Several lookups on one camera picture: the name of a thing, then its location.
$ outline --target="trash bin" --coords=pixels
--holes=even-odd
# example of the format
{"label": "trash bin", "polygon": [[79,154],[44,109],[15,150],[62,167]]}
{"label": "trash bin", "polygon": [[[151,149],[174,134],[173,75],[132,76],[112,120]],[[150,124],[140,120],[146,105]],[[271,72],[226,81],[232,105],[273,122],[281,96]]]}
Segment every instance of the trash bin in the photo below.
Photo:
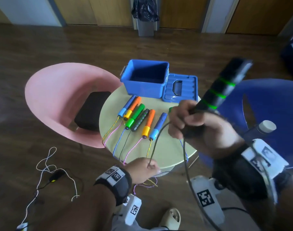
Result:
{"label": "trash bin", "polygon": [[156,0],[134,0],[131,14],[137,19],[139,36],[154,36],[154,22],[159,21]]}

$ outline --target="blue box lid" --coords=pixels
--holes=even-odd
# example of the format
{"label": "blue box lid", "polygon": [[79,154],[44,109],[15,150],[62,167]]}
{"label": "blue box lid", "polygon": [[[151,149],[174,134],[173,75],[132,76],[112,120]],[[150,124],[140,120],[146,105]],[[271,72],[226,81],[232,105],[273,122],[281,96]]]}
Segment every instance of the blue box lid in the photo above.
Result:
{"label": "blue box lid", "polygon": [[198,101],[198,78],[194,75],[170,73],[163,88],[162,100],[173,103],[181,100]]}

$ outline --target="round table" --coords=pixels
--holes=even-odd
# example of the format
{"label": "round table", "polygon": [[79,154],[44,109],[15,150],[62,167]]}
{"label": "round table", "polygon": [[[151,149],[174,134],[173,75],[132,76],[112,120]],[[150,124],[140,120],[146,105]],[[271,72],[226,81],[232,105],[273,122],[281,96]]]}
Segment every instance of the round table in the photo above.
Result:
{"label": "round table", "polygon": [[[129,100],[130,97],[131,96],[129,96],[126,92],[124,85],[116,89],[108,97],[108,99],[106,100],[105,104],[102,107],[101,114],[99,117],[99,130],[102,137],[114,124],[114,122],[116,121],[118,117],[117,116],[118,112],[123,108],[123,106],[126,104],[126,102]],[[178,105],[177,103],[168,103],[168,102],[162,101],[161,99],[154,99],[154,98],[147,98],[147,97],[142,97],[141,103],[145,105],[145,108],[150,110],[154,109],[156,111],[150,131],[153,130],[155,124],[157,123],[160,115],[163,112],[168,113],[170,107]],[[167,117],[164,124],[166,124],[168,121],[169,121],[169,118]],[[117,122],[117,124],[115,124],[112,130],[118,127],[121,122],[122,120],[119,119],[119,121]],[[114,154],[117,158],[119,158],[121,150],[125,144],[126,138],[129,135],[126,145],[121,154],[121,160],[122,161],[124,160],[129,150],[142,137],[141,135],[142,129],[145,126],[145,123],[146,121],[143,121],[141,126],[139,126],[139,128],[137,129],[137,131],[131,132],[130,135],[129,135],[130,130],[124,131],[123,136]],[[124,122],[107,140],[106,147],[108,148],[110,152],[113,152],[114,147],[116,143],[118,142],[123,130],[124,130]],[[140,143],[129,153],[128,157],[126,158],[126,163],[131,162],[134,159],[139,157],[146,157],[149,144],[150,144],[150,141],[148,140],[148,138],[142,139]],[[154,144],[155,144],[155,141],[153,141],[152,143],[148,157],[151,157]],[[189,144],[186,144],[186,153],[188,157],[191,157],[195,152],[196,150],[193,147],[191,147]],[[159,140],[156,145],[156,150],[154,152],[153,159],[157,161],[162,172],[161,175],[164,175],[165,173],[171,171],[175,165],[184,161],[182,145],[178,139],[173,139],[168,134],[168,127],[166,127],[159,136]]]}

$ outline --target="box handle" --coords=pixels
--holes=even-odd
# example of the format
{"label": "box handle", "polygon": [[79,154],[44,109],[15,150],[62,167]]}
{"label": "box handle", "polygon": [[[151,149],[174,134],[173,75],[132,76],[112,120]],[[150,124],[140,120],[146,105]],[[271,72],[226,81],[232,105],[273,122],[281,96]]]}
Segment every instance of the box handle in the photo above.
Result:
{"label": "box handle", "polygon": [[120,73],[120,78],[122,77],[123,73],[124,73],[124,70],[126,69],[127,65],[123,67],[121,73]]}

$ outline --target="shoe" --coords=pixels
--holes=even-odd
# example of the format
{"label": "shoe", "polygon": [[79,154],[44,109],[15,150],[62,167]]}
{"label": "shoe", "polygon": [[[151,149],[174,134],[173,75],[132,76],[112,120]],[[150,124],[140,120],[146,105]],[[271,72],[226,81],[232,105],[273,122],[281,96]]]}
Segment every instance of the shoe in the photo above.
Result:
{"label": "shoe", "polygon": [[176,208],[168,209],[162,220],[160,221],[160,227],[166,227],[169,230],[178,230],[181,224],[181,214]]}

